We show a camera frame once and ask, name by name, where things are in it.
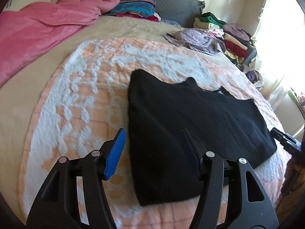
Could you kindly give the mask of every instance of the red towel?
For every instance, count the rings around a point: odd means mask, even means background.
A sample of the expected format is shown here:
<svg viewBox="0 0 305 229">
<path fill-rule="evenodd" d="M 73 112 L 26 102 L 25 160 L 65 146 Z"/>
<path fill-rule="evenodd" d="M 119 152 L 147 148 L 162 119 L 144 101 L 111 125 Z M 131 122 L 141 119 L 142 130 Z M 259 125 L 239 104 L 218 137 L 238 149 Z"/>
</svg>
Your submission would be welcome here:
<svg viewBox="0 0 305 229">
<path fill-rule="evenodd" d="M 231 52 L 233 52 L 235 55 L 239 56 L 240 58 L 245 58 L 248 55 L 247 51 L 235 45 L 231 41 L 225 40 L 225 45 L 227 49 L 229 49 Z"/>
<path fill-rule="evenodd" d="M 142 16 L 136 15 L 136 14 L 119 13 L 119 14 L 116 14 L 115 17 L 131 17 L 131 18 L 149 20 L 152 22 L 159 22 L 159 19 L 157 17 L 155 17 L 154 15 L 150 15 L 149 17 L 142 17 Z"/>
</svg>

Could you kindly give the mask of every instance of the green garment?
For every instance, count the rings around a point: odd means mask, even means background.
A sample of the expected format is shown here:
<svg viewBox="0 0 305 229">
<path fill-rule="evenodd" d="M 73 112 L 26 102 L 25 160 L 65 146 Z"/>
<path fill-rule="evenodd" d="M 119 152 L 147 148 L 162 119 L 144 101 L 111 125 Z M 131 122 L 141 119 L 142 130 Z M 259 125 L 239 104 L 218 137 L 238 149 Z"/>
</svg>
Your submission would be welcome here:
<svg viewBox="0 0 305 229">
<path fill-rule="evenodd" d="M 213 24 L 219 26 L 220 28 L 222 28 L 222 26 L 223 26 L 223 25 L 217 23 L 211 16 L 208 16 L 208 17 L 199 17 L 199 19 L 202 22 L 213 23 Z"/>
</svg>

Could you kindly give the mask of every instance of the metal screw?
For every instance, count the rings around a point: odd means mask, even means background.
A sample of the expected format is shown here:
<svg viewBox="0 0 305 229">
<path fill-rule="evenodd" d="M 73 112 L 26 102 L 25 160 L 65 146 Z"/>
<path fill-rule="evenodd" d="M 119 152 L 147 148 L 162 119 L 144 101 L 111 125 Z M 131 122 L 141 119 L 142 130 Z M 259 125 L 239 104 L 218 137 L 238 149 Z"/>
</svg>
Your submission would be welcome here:
<svg viewBox="0 0 305 229">
<path fill-rule="evenodd" d="M 101 153 L 100 153 L 99 150 L 95 150 L 95 151 L 91 152 L 91 155 L 92 155 L 93 157 L 97 157 L 97 156 L 99 156 L 100 154 L 101 154 Z"/>
<path fill-rule="evenodd" d="M 246 164 L 246 163 L 247 163 L 246 159 L 244 159 L 244 158 L 240 158 L 240 159 L 239 159 L 239 162 L 240 162 L 241 164 Z"/>
<path fill-rule="evenodd" d="M 207 151 L 205 154 L 206 154 L 208 157 L 215 157 L 215 153 L 212 152 L 212 151 Z"/>
<path fill-rule="evenodd" d="M 67 161 L 67 158 L 66 158 L 66 157 L 61 157 L 61 158 L 59 159 L 59 163 L 61 163 L 61 164 L 65 163 L 66 161 Z"/>
</svg>

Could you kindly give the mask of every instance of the folded towel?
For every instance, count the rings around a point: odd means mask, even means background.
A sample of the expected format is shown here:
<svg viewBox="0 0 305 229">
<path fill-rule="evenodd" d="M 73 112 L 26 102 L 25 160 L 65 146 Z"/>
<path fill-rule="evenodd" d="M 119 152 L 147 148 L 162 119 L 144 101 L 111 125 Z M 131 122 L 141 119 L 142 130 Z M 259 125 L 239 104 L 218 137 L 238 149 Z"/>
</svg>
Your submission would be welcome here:
<svg viewBox="0 0 305 229">
<path fill-rule="evenodd" d="M 241 38 L 245 41 L 250 40 L 249 36 L 243 30 L 241 30 L 240 28 L 235 28 L 235 27 L 231 27 L 231 26 L 228 26 L 228 25 L 223 25 L 222 29 L 225 32 L 230 32 L 234 36 L 237 36 L 238 38 Z"/>
<path fill-rule="evenodd" d="M 216 16 L 213 15 L 211 12 L 207 12 L 207 13 L 204 13 L 204 14 L 201 15 L 201 17 L 208 17 L 208 16 L 212 17 L 213 20 L 215 20 L 217 23 L 219 23 L 219 24 L 221 24 L 221 25 L 226 25 L 226 22 L 221 21 L 221 20 L 218 20 L 218 19 L 216 18 Z"/>
<path fill-rule="evenodd" d="M 231 41 L 225 40 L 225 46 L 235 55 L 239 56 L 240 58 L 245 58 L 248 55 L 248 52 L 244 49 L 240 48 L 239 46 L 235 45 Z"/>
<path fill-rule="evenodd" d="M 244 46 L 242 43 L 240 43 L 236 38 L 232 37 L 231 35 L 225 33 L 224 39 L 231 41 L 233 44 L 239 46 L 240 48 L 244 49 L 245 51 L 248 50 L 248 47 Z"/>
<path fill-rule="evenodd" d="M 219 29 L 219 26 L 213 23 L 202 22 L 199 18 L 195 18 L 194 28 Z"/>
<path fill-rule="evenodd" d="M 199 18 L 202 22 L 207 22 L 207 23 L 213 23 L 217 26 L 219 26 L 220 28 L 222 28 L 222 24 L 220 23 L 217 23 L 211 16 L 208 16 L 208 17 L 200 17 Z"/>
<path fill-rule="evenodd" d="M 244 46 L 248 46 L 249 45 L 249 41 L 245 41 L 245 40 L 243 40 L 243 39 L 241 39 L 241 38 L 239 38 L 239 37 L 237 37 L 237 36 L 235 36 L 235 35 L 233 35 L 232 33 L 230 33 L 230 32 L 226 32 L 227 34 L 229 34 L 229 35 L 231 35 L 232 37 L 234 37 L 234 38 L 236 38 L 240 43 L 242 43 Z"/>
</svg>

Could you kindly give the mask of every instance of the folded clothes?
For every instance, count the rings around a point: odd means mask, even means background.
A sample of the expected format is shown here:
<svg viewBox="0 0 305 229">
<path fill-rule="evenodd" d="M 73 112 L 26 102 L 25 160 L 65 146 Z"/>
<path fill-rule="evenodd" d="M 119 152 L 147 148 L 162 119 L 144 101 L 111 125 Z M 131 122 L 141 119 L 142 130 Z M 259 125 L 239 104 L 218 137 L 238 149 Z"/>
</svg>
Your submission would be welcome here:
<svg viewBox="0 0 305 229">
<path fill-rule="evenodd" d="M 194 51 L 212 56 L 226 50 L 225 44 L 222 41 L 196 28 L 186 28 L 183 31 L 178 31 L 175 33 L 175 36 L 167 33 L 164 37 L 176 46 L 185 46 Z"/>
<path fill-rule="evenodd" d="M 222 29 L 205 29 L 205 28 L 199 28 L 196 27 L 196 24 L 194 23 L 194 28 L 202 30 L 203 32 L 209 33 L 211 36 L 220 39 L 222 42 L 225 41 L 224 37 L 222 35 L 224 35 L 224 32 Z"/>
<path fill-rule="evenodd" d="M 242 71 L 243 73 L 245 73 L 246 77 L 249 79 L 249 81 L 251 83 L 257 83 L 258 81 L 260 81 L 261 76 L 260 73 L 252 68 L 250 68 L 249 66 L 242 64 L 237 66 L 237 68 L 240 69 L 240 71 Z"/>
<path fill-rule="evenodd" d="M 226 55 L 226 57 L 232 62 L 232 64 L 234 64 L 234 65 L 238 65 L 238 61 L 237 61 L 237 59 L 232 59 L 232 58 L 230 58 L 229 56 L 227 56 Z"/>
<path fill-rule="evenodd" d="M 240 48 L 239 46 L 235 45 L 231 41 L 225 40 L 225 46 L 227 49 L 229 49 L 231 52 L 239 56 L 240 58 L 245 58 L 248 55 L 248 52 L 244 49 Z"/>
<path fill-rule="evenodd" d="M 219 26 L 213 23 L 207 23 L 200 21 L 199 18 L 195 18 L 194 28 L 202 28 L 202 29 L 219 29 Z"/>
<path fill-rule="evenodd" d="M 239 38 L 239 37 L 237 37 L 237 36 L 235 36 L 235 35 L 233 35 L 232 33 L 230 33 L 230 32 L 226 32 L 227 34 L 229 34 L 229 35 L 231 35 L 232 37 L 234 37 L 234 38 L 236 38 L 240 43 L 242 43 L 244 46 L 249 46 L 249 41 L 245 41 L 245 40 L 243 40 L 243 39 L 241 39 L 241 38 Z"/>
<path fill-rule="evenodd" d="M 226 50 L 225 51 L 225 56 L 228 58 L 228 59 L 236 59 L 237 63 L 238 64 L 241 64 L 243 61 L 244 61 L 244 58 L 240 58 L 239 56 L 235 55 L 234 53 Z"/>
<path fill-rule="evenodd" d="M 246 77 L 249 79 L 250 82 L 257 81 L 256 73 L 255 73 L 253 70 L 248 71 L 248 72 L 246 73 Z"/>
<path fill-rule="evenodd" d="M 232 43 L 234 43 L 235 45 L 239 46 L 240 48 L 247 50 L 248 47 L 244 46 L 242 43 L 240 43 L 236 38 L 232 37 L 231 35 L 225 33 L 224 35 L 224 39 L 231 41 Z"/>
<path fill-rule="evenodd" d="M 246 40 L 246 41 L 249 41 L 250 38 L 249 36 L 240 28 L 235 28 L 235 27 L 231 27 L 231 26 L 228 26 L 228 25 L 223 25 L 222 29 L 225 31 L 225 32 L 230 32 L 231 34 L 243 39 L 243 40 Z"/>
<path fill-rule="evenodd" d="M 134 0 L 120 2 L 115 8 L 109 11 L 109 15 L 131 13 L 143 17 L 154 15 L 156 3 L 152 0 Z"/>
<path fill-rule="evenodd" d="M 211 16 L 208 16 L 208 17 L 199 17 L 199 19 L 202 21 L 202 22 L 207 22 L 207 23 L 213 23 L 217 26 L 219 26 L 220 28 L 222 28 L 222 24 L 218 23 L 217 21 L 215 21 Z"/>
<path fill-rule="evenodd" d="M 216 16 L 213 15 L 211 12 L 204 13 L 204 14 L 202 14 L 201 16 L 202 16 L 202 17 L 209 17 L 209 16 L 210 16 L 210 17 L 212 17 L 213 20 L 215 20 L 217 23 L 219 23 L 219 24 L 221 24 L 221 25 L 226 25 L 226 22 L 221 21 L 221 20 L 218 20 L 218 19 L 216 18 Z"/>
<path fill-rule="evenodd" d="M 247 33 L 244 29 L 242 29 L 242 30 L 246 33 L 246 35 L 248 35 L 248 37 L 250 39 L 250 43 L 251 43 L 251 45 L 253 45 L 253 40 L 251 40 L 252 35 L 250 33 Z"/>
<path fill-rule="evenodd" d="M 143 19 L 143 20 L 148 20 L 148 21 L 153 21 L 153 22 L 159 22 L 159 19 L 155 15 L 143 17 L 143 16 L 140 16 L 137 14 L 119 13 L 119 14 L 115 14 L 114 16 L 115 17 L 131 17 L 131 18 Z"/>
</svg>

